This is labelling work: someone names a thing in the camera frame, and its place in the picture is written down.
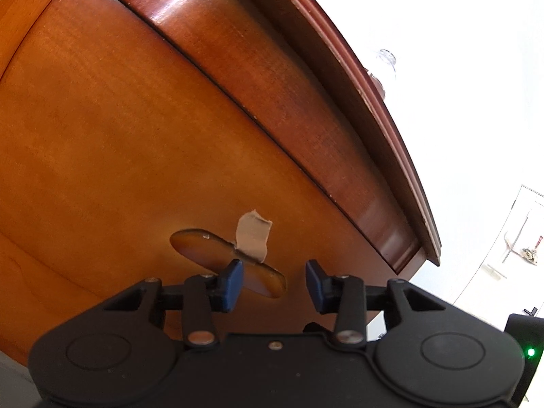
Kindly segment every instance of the silver screw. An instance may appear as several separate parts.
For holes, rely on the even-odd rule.
[[[273,342],[270,342],[268,344],[268,348],[270,348],[271,350],[274,350],[274,351],[281,350],[283,347],[284,347],[284,345],[281,342],[279,342],[278,340],[274,340]]]
[[[193,331],[187,336],[187,340],[193,345],[205,346],[214,343],[216,337],[210,331]]]
[[[336,334],[338,342],[348,345],[355,345],[364,340],[364,336],[354,329],[345,329]]]

